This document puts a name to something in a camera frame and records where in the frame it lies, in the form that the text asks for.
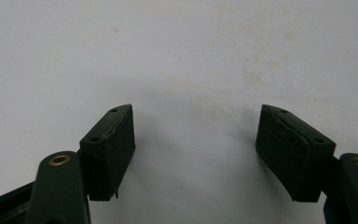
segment white surface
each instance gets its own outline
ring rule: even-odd
[[[0,195],[134,107],[93,223],[324,223],[255,154],[262,104],[358,153],[358,1],[0,1]]]

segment stain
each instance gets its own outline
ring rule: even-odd
[[[260,81],[260,73],[256,73],[256,72],[249,72],[249,71],[244,71],[243,75],[245,76],[245,80],[246,83],[249,85],[261,85],[261,81]]]
[[[230,13],[231,8],[229,5],[221,3],[216,5],[212,10],[212,16],[222,19],[225,17],[228,13]]]
[[[290,10],[286,6],[279,5],[279,8],[283,16],[288,16],[290,14]]]
[[[266,63],[266,66],[267,66],[268,70],[273,70],[273,69],[279,67],[279,65],[280,64],[278,62],[268,62],[268,63]]]
[[[284,38],[287,40],[293,41],[295,39],[295,36],[291,32],[284,32]]]
[[[115,29],[113,29],[112,31],[113,31],[113,33],[115,33],[115,34],[118,34],[118,33],[121,31],[121,29],[120,29],[120,28],[115,28]]]
[[[289,61],[289,59],[290,59],[290,54],[288,54],[288,53],[283,54],[283,56],[281,57],[282,62],[287,62],[287,61]]]

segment white background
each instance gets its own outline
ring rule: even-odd
[[[0,195],[132,104],[93,223],[324,223],[258,159],[262,104],[358,153],[358,1],[0,1]]]

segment dark green clamp part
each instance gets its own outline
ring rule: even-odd
[[[135,150],[132,106],[109,110],[80,141],[86,191],[92,201],[110,201]]]
[[[293,201],[317,202],[336,144],[287,110],[262,105],[256,151]]]

